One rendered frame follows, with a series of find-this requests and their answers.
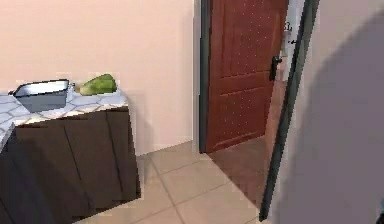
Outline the red-brown room door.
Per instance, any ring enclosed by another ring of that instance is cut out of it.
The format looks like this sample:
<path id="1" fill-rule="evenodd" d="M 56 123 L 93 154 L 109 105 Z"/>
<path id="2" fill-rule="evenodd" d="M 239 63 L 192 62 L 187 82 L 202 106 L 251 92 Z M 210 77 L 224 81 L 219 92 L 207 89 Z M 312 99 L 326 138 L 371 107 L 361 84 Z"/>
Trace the red-brown room door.
<path id="1" fill-rule="evenodd" d="M 289 0 L 211 0 L 205 151 L 265 134 Z"/>

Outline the green lettuce head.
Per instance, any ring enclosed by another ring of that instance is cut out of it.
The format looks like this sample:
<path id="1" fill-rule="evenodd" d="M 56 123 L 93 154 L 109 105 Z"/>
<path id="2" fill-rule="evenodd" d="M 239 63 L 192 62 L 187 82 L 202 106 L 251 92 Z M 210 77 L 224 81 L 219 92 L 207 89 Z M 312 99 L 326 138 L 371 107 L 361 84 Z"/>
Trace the green lettuce head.
<path id="1" fill-rule="evenodd" d="M 83 96 L 113 93 L 117 90 L 117 84 L 111 74 L 103 74 L 84 84 L 76 85 L 74 90 Z"/>

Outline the dark brown kitchen cabinet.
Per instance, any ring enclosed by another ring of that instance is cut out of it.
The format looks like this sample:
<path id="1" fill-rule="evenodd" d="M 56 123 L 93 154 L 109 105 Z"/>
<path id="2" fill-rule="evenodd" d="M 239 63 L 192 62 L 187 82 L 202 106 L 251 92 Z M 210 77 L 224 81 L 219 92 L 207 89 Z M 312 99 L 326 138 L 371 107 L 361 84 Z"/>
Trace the dark brown kitchen cabinet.
<path id="1" fill-rule="evenodd" d="M 73 224 L 140 195 L 122 91 L 39 113 L 0 96 L 0 224 Z"/>

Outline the grey rectangular baking pan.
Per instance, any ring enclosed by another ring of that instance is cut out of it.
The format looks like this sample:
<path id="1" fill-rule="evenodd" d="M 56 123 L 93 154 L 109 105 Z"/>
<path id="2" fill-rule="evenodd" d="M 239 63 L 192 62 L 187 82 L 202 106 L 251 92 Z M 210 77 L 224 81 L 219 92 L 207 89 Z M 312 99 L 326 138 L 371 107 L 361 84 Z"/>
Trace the grey rectangular baking pan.
<path id="1" fill-rule="evenodd" d="M 68 79 L 30 82 L 20 85 L 9 95 L 15 97 L 30 113 L 49 111 L 66 106 Z"/>

